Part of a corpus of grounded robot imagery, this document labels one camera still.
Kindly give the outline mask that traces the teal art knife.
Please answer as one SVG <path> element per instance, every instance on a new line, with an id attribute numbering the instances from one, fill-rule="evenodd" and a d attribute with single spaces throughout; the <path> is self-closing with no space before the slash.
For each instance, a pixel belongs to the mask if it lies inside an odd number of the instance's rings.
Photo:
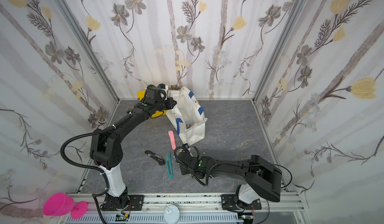
<path id="1" fill-rule="evenodd" d="M 167 152 L 165 154 L 165 163 L 167 168 L 167 174 L 169 178 L 173 178 L 173 168 L 172 168 L 172 160 L 171 160 L 171 153 Z"/>

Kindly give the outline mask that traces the pink art knife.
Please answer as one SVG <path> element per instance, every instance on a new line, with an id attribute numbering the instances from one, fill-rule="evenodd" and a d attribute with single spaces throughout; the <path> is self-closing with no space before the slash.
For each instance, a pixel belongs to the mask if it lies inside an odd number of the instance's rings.
<path id="1" fill-rule="evenodd" d="M 177 148 L 175 134 L 174 134 L 174 132 L 172 130 L 169 130 L 168 131 L 168 135 L 169 135 L 169 138 L 170 138 L 172 149 L 175 150 Z"/>

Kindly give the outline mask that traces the white tote pouch blue handles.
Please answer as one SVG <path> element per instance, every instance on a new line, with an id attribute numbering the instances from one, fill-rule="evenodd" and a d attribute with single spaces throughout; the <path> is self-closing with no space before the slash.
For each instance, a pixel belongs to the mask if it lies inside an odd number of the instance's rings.
<path id="1" fill-rule="evenodd" d="M 193 145 L 204 139 L 207 118 L 194 93 L 184 86 L 180 90 L 169 90 L 168 96 L 177 104 L 166 116 L 181 141 Z"/>

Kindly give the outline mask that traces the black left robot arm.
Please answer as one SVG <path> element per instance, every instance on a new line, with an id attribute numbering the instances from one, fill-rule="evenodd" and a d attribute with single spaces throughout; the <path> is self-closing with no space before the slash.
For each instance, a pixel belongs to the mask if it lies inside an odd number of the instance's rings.
<path id="1" fill-rule="evenodd" d="M 156 112 L 171 110 L 177 104 L 173 98 L 167 97 L 167 91 L 168 86 L 165 84 L 147 86 L 139 103 L 129 109 L 127 115 L 113 124 L 110 130 L 104 129 L 100 134 L 97 134 L 99 129 L 94 131 L 90 157 L 102 170 L 101 175 L 107 178 L 107 198 L 122 198 L 126 191 L 120 169 L 123 159 L 121 143 L 124 138 L 141 123 L 152 118 Z"/>

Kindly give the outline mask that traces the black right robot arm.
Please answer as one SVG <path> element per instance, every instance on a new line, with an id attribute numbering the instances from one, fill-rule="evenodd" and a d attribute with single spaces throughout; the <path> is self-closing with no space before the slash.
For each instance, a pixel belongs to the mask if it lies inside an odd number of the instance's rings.
<path id="1" fill-rule="evenodd" d="M 191 175 L 200 185 L 209 185 L 209 178 L 224 177 L 245 181 L 256 194 L 270 202 L 281 200 L 282 171 L 258 155 L 250 159 L 226 161 L 210 156 L 191 156 L 189 150 L 174 150 L 176 163 L 183 176 Z"/>

